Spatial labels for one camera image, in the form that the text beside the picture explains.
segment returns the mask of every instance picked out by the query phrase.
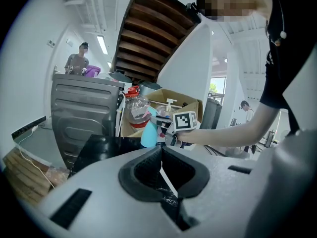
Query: person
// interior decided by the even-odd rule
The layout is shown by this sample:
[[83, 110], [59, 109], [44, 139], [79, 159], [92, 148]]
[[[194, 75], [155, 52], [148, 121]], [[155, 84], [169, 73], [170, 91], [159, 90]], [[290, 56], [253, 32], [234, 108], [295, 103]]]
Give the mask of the person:
[[253, 145], [265, 135], [280, 109], [288, 110], [290, 134], [299, 129], [282, 94], [303, 67], [316, 44], [316, 31], [312, 28], [309, 30], [309, 26], [313, 24], [309, 20], [316, 9], [314, 1], [197, 0], [197, 11], [211, 20], [236, 21], [253, 11], [264, 16], [267, 20], [265, 31], [270, 51], [266, 57], [263, 94], [249, 122], [224, 129], [179, 132], [179, 140], [226, 147]]
[[[241, 104], [240, 104], [240, 107], [241, 109], [243, 109], [245, 112], [247, 112], [247, 115], [246, 115], [246, 123], [251, 121], [252, 117], [254, 116], [254, 111], [253, 109], [250, 107], [249, 103], [247, 101], [242, 101]], [[255, 150], [256, 150], [256, 145], [252, 145], [251, 146], [251, 150], [252, 150], [252, 153], [254, 154], [255, 153]], [[246, 146], [244, 148], [244, 151], [245, 152], [248, 152], [249, 151], [249, 146]]]
[[82, 75], [83, 71], [86, 71], [89, 61], [84, 57], [85, 53], [88, 52], [89, 44], [83, 42], [79, 46], [78, 54], [71, 54], [65, 65], [65, 71], [68, 74]]

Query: door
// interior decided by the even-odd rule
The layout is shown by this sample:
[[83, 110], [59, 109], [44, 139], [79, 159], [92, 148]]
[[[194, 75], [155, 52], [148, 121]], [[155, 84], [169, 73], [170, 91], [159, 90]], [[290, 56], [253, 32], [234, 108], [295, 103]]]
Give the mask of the door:
[[67, 27], [61, 34], [59, 43], [55, 46], [55, 53], [52, 55], [52, 60], [48, 68], [48, 77], [46, 81], [46, 95], [45, 95], [45, 112], [47, 119], [51, 117], [51, 90], [53, 76], [56, 73], [65, 74], [65, 65], [68, 57], [71, 54], [77, 54], [79, 45], [83, 41], [71, 27]]

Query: wooden staircase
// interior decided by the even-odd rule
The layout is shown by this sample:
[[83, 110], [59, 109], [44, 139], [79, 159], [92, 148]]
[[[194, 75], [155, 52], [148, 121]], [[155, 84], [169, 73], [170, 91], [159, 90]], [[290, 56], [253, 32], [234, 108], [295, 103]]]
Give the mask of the wooden staircase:
[[113, 71], [134, 83], [155, 82], [182, 41], [196, 27], [177, 0], [131, 0], [123, 19]]

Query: gray shirt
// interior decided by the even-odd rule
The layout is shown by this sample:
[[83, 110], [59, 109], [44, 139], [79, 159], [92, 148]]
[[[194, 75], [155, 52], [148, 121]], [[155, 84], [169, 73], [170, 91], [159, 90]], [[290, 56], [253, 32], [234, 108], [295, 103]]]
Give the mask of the gray shirt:
[[65, 68], [68, 68], [68, 66], [73, 66], [74, 72], [72, 74], [81, 75], [82, 69], [87, 68], [88, 64], [89, 61], [87, 58], [80, 57], [78, 54], [72, 54], [69, 56]]

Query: tree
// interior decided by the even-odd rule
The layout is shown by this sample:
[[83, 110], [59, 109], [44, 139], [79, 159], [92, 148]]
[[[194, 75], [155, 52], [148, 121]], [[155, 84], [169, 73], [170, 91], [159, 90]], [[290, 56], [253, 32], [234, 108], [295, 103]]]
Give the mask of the tree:
[[217, 93], [216, 84], [211, 83], [209, 87], [209, 91], [212, 91], [213, 93]]

